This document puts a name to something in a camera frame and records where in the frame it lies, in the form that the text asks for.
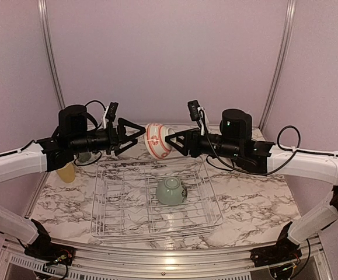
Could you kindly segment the white and pink bowl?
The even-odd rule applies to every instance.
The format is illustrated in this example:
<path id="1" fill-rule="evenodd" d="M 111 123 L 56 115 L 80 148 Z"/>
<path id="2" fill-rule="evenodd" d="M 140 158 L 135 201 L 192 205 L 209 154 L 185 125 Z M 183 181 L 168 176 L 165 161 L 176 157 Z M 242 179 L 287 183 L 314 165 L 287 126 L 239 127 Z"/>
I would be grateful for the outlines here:
<path id="1" fill-rule="evenodd" d="M 158 160 L 167 157 L 173 146 L 165 141 L 166 136 L 174 134 L 174 130 L 159 123 L 149 123 L 145 127 L 144 142 L 149 154 Z"/>

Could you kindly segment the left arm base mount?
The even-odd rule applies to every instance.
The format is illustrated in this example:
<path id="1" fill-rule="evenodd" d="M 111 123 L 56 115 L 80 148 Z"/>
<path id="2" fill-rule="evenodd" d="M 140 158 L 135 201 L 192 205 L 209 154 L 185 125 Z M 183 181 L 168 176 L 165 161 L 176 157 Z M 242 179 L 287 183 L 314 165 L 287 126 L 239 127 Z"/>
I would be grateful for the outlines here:
<path id="1" fill-rule="evenodd" d="M 75 248 L 55 243 L 28 245 L 25 254 L 47 262 L 47 265 L 64 264 L 71 265 Z"/>

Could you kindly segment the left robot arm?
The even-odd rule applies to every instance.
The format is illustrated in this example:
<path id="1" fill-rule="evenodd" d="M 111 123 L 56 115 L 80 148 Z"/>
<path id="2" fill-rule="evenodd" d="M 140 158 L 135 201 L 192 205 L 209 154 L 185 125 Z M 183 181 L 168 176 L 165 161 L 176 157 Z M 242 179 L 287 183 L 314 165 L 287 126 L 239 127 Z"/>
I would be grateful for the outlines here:
<path id="1" fill-rule="evenodd" d="M 32 140 L 24 147 L 0 153 L 0 183 L 36 173 L 65 167 L 74 156 L 84 152 L 119 155 L 137 144 L 145 128 L 124 118 L 116 118 L 116 102 L 104 108 L 98 123 L 85 105 L 74 104 L 58 113 L 58 126 L 52 136 Z M 43 225 L 25 219 L 0 206 L 0 233 L 17 238 L 26 251 L 49 260 L 55 245 Z"/>

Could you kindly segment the yellow mug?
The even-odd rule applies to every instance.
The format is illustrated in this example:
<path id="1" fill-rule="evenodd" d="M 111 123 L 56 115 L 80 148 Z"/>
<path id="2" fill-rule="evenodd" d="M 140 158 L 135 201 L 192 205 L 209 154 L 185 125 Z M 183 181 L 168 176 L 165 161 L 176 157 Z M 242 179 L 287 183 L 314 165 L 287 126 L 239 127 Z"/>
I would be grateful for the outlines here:
<path id="1" fill-rule="evenodd" d="M 75 170 L 72 163 L 67 163 L 64 167 L 57 169 L 56 173 L 65 183 L 71 183 L 75 180 Z"/>

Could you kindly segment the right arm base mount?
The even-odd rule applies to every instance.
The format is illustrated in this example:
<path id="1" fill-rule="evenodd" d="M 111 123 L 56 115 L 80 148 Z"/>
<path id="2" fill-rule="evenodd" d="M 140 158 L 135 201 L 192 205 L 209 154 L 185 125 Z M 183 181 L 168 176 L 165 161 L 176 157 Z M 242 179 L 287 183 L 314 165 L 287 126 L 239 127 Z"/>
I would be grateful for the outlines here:
<path id="1" fill-rule="evenodd" d="M 250 251 L 250 259 L 255 267 L 273 265 L 285 261 L 294 260 L 302 256 L 299 246 L 293 245 L 271 245 L 254 248 Z"/>

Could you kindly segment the pale green ceramic bowl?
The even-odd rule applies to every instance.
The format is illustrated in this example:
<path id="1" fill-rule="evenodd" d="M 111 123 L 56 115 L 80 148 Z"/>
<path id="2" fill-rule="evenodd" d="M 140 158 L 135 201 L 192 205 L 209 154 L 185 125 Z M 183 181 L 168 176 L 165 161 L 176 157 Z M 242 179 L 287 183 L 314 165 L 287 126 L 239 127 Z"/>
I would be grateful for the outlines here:
<path id="1" fill-rule="evenodd" d="M 187 188 L 177 177 L 167 177 L 158 182 L 155 196 L 167 206 L 177 206 L 187 199 Z"/>

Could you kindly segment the floral ceramic tumbler cup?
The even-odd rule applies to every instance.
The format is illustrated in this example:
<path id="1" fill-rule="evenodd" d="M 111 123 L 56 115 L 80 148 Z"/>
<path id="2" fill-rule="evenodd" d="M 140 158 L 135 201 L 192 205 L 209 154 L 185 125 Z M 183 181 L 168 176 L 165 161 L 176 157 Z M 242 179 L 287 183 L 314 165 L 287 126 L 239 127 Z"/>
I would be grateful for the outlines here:
<path id="1" fill-rule="evenodd" d="M 78 155 L 78 162 L 79 163 L 86 163 L 88 162 L 92 157 L 92 154 L 90 152 L 82 152 Z"/>

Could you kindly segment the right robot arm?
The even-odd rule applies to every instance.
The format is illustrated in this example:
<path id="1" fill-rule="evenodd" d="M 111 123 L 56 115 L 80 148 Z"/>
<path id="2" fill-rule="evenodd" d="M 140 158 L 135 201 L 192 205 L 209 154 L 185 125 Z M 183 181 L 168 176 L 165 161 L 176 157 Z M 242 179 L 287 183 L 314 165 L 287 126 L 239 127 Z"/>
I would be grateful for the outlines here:
<path id="1" fill-rule="evenodd" d="M 252 117 L 239 109 L 222 112 L 220 133 L 209 133 L 205 112 L 190 106 L 190 117 L 198 128 L 166 136 L 166 143 L 184 156 L 208 155 L 231 170 L 251 176 L 282 174 L 309 178 L 332 184 L 325 199 L 301 219 L 284 226 L 271 256 L 284 261 L 305 239 L 338 220 L 338 151 L 321 152 L 293 148 L 279 143 L 254 141 Z"/>

